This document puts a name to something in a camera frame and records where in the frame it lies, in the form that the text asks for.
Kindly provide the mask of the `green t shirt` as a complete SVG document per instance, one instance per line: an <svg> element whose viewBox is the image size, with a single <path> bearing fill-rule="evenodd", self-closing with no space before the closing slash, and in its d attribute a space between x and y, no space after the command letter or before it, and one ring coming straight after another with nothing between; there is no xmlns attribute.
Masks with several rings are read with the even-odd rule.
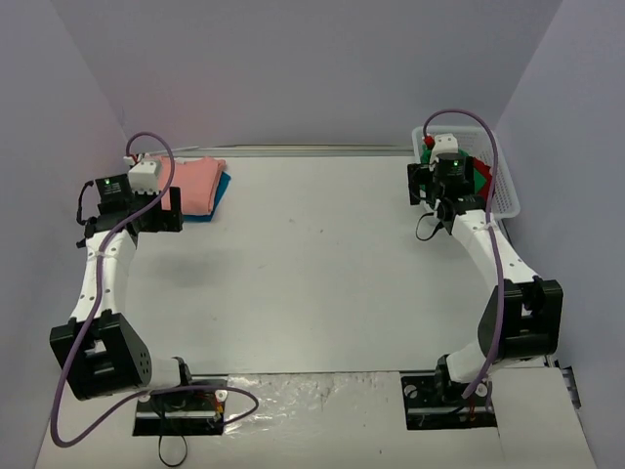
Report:
<svg viewBox="0 0 625 469"><path fill-rule="evenodd" d="M460 153L464 156L469 156L465 151L460 149ZM422 153L420 156L421 163L429 163L431 156L431 150L426 146L422 146ZM476 194L487 198L487 193L492 182L491 166L487 165L478 158L472 157L474 168L474 190Z"/></svg>

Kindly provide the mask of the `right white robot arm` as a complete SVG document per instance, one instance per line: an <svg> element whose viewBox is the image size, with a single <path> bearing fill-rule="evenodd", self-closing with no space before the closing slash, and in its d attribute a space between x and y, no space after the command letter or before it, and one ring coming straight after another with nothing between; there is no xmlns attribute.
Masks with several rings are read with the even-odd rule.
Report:
<svg viewBox="0 0 625 469"><path fill-rule="evenodd" d="M559 343L563 289L521 259L501 233L486 200L473 192L473 160L443 153L434 163L407 166L410 202L424 203L465 248L490 292L477 337L439 359L433 380L436 397L447 404L467 399L490 371L553 354Z"/></svg>

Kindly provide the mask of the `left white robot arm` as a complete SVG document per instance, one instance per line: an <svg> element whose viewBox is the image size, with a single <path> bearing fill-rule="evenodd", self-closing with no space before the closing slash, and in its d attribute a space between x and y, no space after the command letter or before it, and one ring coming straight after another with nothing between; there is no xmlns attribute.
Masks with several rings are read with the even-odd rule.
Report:
<svg viewBox="0 0 625 469"><path fill-rule="evenodd" d="M125 391L161 389L174 408L196 397L196 384L178 357L156 359L123 312L130 265L141 233L178 233L181 191L163 209L156 193L132 190L127 175L94 181L99 213L84 221L78 247L87 253L79 299L70 319L50 332L50 346L73 395L80 401Z"/></svg>

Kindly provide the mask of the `red t shirt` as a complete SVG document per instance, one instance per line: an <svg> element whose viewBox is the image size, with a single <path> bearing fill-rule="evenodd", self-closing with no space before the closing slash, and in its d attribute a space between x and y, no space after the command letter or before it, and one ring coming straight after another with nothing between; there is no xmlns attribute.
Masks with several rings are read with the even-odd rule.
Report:
<svg viewBox="0 0 625 469"><path fill-rule="evenodd" d="M473 158L473 167L475 192L487 200L493 180L491 167L476 157Z"/></svg>

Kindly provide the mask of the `white plastic basket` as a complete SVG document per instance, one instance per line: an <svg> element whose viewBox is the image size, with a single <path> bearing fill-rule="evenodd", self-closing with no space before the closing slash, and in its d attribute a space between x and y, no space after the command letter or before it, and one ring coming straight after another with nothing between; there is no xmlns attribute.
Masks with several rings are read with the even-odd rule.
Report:
<svg viewBox="0 0 625 469"><path fill-rule="evenodd" d="M479 126L471 125L429 125L428 133L453 134L458 142L459 149L464 150L488 166L493 163L493 151L486 132ZM494 140L498 150L498 166L495 177L495 190L492 202L492 213L496 220L511 219L519 215L521 206L517 197L514 183L500 148L496 135Z"/></svg>

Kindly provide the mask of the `blue folded t shirt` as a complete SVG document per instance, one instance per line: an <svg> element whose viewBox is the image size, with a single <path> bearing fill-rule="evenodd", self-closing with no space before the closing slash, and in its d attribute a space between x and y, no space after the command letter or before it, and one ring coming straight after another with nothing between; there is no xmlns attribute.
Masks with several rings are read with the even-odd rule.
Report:
<svg viewBox="0 0 625 469"><path fill-rule="evenodd" d="M229 183L231 181L230 174L223 172L219 184L217 185L214 197L214 207L213 211L209 215L185 215L185 222L189 223L210 223L217 212L217 207L219 206L222 198L224 197Z"/></svg>

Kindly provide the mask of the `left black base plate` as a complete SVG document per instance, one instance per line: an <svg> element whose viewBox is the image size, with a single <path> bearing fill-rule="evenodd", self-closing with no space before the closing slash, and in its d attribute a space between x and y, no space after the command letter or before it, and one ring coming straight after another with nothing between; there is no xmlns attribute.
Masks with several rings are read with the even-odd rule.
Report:
<svg viewBox="0 0 625 469"><path fill-rule="evenodd" d="M221 436L227 392L192 391L140 398L133 437Z"/></svg>

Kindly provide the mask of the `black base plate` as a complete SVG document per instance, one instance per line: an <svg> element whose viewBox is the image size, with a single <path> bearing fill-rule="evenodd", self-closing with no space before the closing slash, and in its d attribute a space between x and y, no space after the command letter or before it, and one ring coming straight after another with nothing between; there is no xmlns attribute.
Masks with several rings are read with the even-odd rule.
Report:
<svg viewBox="0 0 625 469"><path fill-rule="evenodd" d="M133 437L221 436L227 392L192 391L140 398Z"/></svg>
<svg viewBox="0 0 625 469"><path fill-rule="evenodd" d="M486 405L487 390L480 385L467 399L462 390L451 401L438 392L432 371L402 373L400 386L404 420L408 431L441 431L496 428L497 419L491 406Z"/></svg>

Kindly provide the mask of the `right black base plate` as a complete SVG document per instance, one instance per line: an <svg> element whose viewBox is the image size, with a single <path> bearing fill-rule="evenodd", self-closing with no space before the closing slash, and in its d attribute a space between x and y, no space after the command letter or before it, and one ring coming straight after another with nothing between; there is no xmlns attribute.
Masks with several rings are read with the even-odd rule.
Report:
<svg viewBox="0 0 625 469"><path fill-rule="evenodd" d="M480 385L467 399L462 390L451 401L438 392L432 371L402 373L400 386L404 420L408 431L441 431L496 428L497 419L491 406L486 405L487 390Z"/></svg>

